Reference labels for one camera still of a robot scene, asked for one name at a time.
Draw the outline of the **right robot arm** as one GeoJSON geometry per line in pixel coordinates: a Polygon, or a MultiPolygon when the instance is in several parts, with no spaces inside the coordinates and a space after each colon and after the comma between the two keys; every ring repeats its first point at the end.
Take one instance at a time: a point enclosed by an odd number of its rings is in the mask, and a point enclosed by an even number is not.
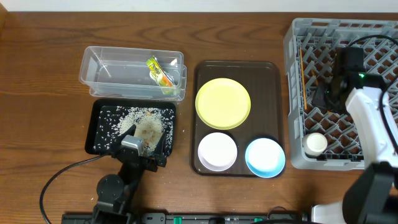
{"type": "Polygon", "coordinates": [[[388,193],[397,185],[397,127],[386,98],[389,85],[365,73],[363,61],[359,47],[339,49],[332,80],[315,91],[314,104],[352,117],[367,166],[342,202],[312,208],[311,223],[397,223],[397,198],[388,193]]]}

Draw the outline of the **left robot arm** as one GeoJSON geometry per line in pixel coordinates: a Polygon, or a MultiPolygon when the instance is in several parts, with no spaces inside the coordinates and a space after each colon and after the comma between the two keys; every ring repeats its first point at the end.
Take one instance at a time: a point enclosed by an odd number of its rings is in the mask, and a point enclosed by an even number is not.
{"type": "Polygon", "coordinates": [[[141,223],[141,214],[131,210],[131,202],[145,170],[157,171],[155,160],[139,155],[138,146],[124,146],[122,140],[133,137],[136,125],[111,143],[110,155],[121,162],[117,174],[104,176],[97,184],[98,201],[93,210],[91,224],[141,223]]]}

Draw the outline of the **wooden chopstick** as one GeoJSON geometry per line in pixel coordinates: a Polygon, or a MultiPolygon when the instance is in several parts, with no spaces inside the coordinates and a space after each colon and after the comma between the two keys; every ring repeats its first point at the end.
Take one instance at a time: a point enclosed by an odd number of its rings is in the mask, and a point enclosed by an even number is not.
{"type": "Polygon", "coordinates": [[[314,72],[313,69],[311,69],[311,74],[312,74],[312,77],[315,78],[315,85],[318,86],[318,80],[317,80],[317,77],[316,77],[315,72],[314,72]]]}
{"type": "Polygon", "coordinates": [[[303,52],[302,47],[299,47],[299,56],[300,56],[300,71],[301,71],[301,79],[302,79],[302,90],[303,90],[303,107],[304,110],[307,110],[307,92],[305,87],[305,74],[304,74],[304,67],[303,67],[303,52]]]}

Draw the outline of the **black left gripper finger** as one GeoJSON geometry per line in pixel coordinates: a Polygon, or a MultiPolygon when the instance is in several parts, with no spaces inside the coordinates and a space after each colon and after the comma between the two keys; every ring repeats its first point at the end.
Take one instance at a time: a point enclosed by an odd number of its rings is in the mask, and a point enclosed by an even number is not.
{"type": "Polygon", "coordinates": [[[167,155],[165,153],[165,141],[166,141],[167,133],[162,133],[159,142],[157,143],[153,156],[155,158],[155,162],[159,167],[165,167],[167,163],[167,155]]]}
{"type": "Polygon", "coordinates": [[[121,141],[127,135],[134,136],[135,130],[136,130],[136,125],[133,124],[127,131],[115,137],[115,139],[112,140],[111,142],[111,152],[118,152],[121,150],[121,148],[126,147],[121,145],[121,141]]]}

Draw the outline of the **rice pile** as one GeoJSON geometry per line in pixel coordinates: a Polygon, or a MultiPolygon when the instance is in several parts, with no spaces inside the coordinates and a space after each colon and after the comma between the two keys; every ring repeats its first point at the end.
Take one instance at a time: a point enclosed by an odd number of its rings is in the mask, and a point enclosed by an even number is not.
{"type": "Polygon", "coordinates": [[[162,133],[166,155],[171,155],[174,140],[175,111],[170,108],[102,106],[94,128],[94,141],[88,147],[93,154],[111,149],[111,142],[135,125],[135,137],[144,141],[142,156],[152,156],[162,133]]]}

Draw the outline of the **white bowl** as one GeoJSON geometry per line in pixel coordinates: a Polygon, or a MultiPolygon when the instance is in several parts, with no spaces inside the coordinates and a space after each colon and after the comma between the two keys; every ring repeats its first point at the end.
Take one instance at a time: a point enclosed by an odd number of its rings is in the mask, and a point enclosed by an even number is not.
{"type": "Polygon", "coordinates": [[[198,158],[208,170],[221,172],[236,161],[238,147],[232,137],[225,133],[210,133],[198,145],[198,158]]]}

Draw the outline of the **blue plate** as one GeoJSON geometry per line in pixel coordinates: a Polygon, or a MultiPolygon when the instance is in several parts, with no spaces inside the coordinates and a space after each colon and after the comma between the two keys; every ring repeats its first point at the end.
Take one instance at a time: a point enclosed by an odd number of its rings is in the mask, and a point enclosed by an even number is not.
{"type": "Polygon", "coordinates": [[[285,152],[278,142],[269,138],[257,138],[246,148],[245,161],[256,176],[270,179],[285,169],[285,152]]]}

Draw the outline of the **white cup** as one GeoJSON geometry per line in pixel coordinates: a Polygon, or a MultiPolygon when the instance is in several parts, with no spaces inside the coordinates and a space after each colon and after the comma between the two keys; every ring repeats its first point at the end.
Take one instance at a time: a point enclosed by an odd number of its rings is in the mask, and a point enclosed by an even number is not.
{"type": "Polygon", "coordinates": [[[309,157],[318,157],[327,148],[327,138],[321,133],[310,133],[303,138],[303,148],[309,157]]]}

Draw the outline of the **green snack wrapper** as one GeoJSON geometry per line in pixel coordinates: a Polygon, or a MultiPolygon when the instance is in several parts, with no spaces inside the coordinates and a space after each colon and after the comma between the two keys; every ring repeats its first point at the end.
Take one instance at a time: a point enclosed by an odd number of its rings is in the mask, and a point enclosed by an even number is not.
{"type": "Polygon", "coordinates": [[[158,73],[158,82],[156,82],[159,86],[174,86],[173,81],[169,78],[167,73],[163,70],[163,68],[158,63],[155,57],[151,57],[146,61],[146,65],[148,66],[149,70],[158,73]]]}

